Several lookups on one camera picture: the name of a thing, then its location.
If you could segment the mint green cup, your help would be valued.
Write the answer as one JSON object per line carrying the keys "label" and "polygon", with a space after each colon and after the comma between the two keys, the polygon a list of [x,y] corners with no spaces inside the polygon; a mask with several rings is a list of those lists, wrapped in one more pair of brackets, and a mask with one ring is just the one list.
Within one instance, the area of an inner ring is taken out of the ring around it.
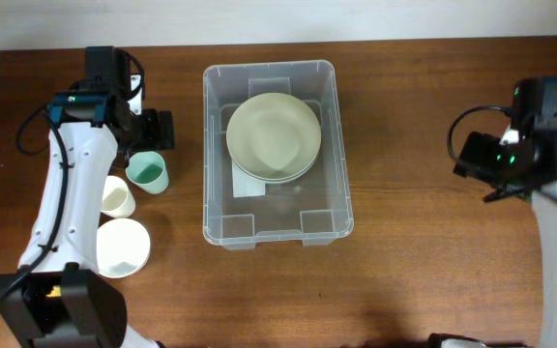
{"label": "mint green cup", "polygon": [[150,194],[160,194],[169,185],[166,163],[157,152],[140,152],[130,157],[127,178]]}

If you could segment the cream white cup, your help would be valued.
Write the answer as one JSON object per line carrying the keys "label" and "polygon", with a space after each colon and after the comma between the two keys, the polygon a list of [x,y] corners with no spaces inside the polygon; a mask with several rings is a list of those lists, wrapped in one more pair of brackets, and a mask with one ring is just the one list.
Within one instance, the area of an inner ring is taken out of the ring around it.
{"label": "cream white cup", "polygon": [[116,176],[107,176],[103,188],[101,212],[111,218],[128,218],[136,207],[126,182]]}

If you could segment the cream white bowl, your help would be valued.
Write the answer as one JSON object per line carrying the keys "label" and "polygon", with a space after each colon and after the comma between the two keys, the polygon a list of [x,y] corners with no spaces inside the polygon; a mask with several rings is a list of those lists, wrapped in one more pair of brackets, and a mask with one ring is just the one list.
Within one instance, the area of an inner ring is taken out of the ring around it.
{"label": "cream white bowl", "polygon": [[236,108],[226,128],[227,146],[322,142],[321,125],[304,102],[283,93],[257,95]]}

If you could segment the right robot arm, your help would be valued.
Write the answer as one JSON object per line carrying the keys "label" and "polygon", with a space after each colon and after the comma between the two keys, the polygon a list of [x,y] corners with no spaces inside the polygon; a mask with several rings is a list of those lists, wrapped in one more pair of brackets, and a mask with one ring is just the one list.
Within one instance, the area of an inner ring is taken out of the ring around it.
{"label": "right robot arm", "polygon": [[557,77],[517,81],[504,134],[473,131],[461,152],[450,151],[454,174],[490,185],[491,203],[518,198],[530,203],[542,247],[543,314],[539,344],[557,347]]}

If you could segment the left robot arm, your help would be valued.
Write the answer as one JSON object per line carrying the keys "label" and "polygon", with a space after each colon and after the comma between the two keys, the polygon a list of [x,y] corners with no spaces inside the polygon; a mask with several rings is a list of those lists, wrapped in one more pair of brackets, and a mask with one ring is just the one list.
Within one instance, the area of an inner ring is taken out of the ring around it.
{"label": "left robot arm", "polygon": [[156,347],[99,275],[103,188],[118,151],[171,150],[172,115],[112,92],[58,93],[41,112],[49,165],[38,218],[15,273],[0,275],[0,315],[22,347]]}

